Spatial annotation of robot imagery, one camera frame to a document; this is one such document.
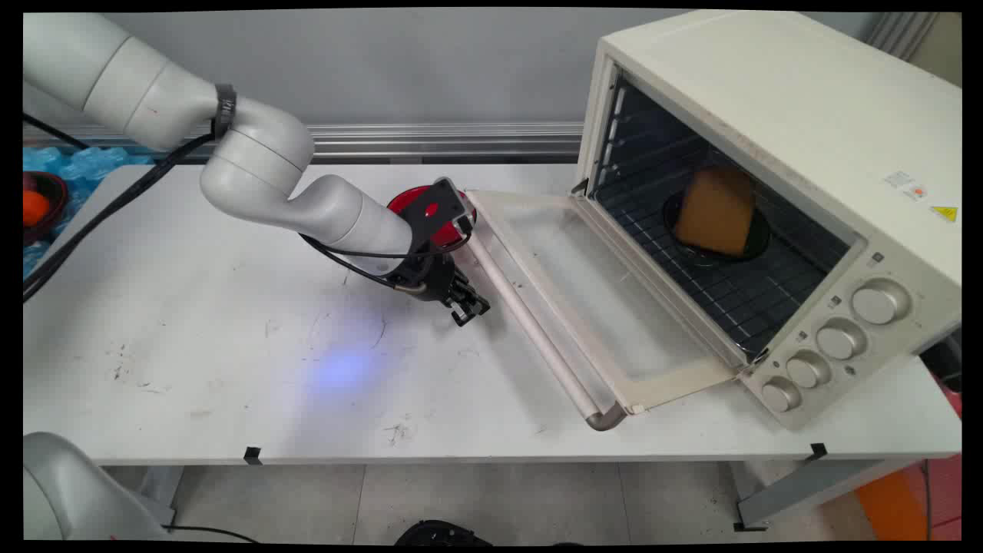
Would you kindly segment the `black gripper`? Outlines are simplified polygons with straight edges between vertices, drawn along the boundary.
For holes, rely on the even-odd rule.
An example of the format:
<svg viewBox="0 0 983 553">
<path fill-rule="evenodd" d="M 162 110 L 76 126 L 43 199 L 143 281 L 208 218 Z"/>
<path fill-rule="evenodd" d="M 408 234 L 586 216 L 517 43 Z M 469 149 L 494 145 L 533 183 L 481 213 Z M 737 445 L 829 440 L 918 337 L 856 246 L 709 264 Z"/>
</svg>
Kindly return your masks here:
<svg viewBox="0 0 983 553">
<path fill-rule="evenodd" d="M 438 301 L 448 305 L 452 319 L 459 328 L 489 309 L 487 299 L 470 286 L 452 255 L 404 259 L 389 273 L 389 282 L 412 290 L 425 287 L 415 296 L 421 301 Z"/>
</svg>

